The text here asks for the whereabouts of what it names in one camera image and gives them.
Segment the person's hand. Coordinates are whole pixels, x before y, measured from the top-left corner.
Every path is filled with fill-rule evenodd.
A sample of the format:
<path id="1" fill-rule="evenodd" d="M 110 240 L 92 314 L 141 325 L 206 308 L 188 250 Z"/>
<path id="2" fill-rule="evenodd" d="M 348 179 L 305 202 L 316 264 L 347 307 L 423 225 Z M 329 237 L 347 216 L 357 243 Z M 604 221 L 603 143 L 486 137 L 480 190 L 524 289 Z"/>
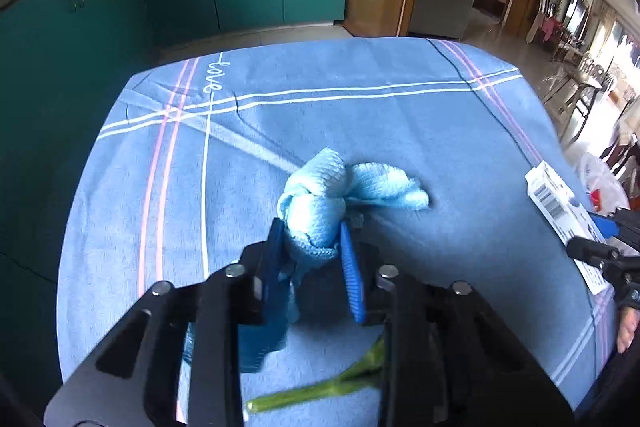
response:
<path id="1" fill-rule="evenodd" d="M 634 341 L 636 330 L 638 329 L 640 314 L 637 309 L 625 307 L 620 311 L 620 325 L 616 337 L 616 348 L 618 353 L 624 353 L 629 349 Z"/>

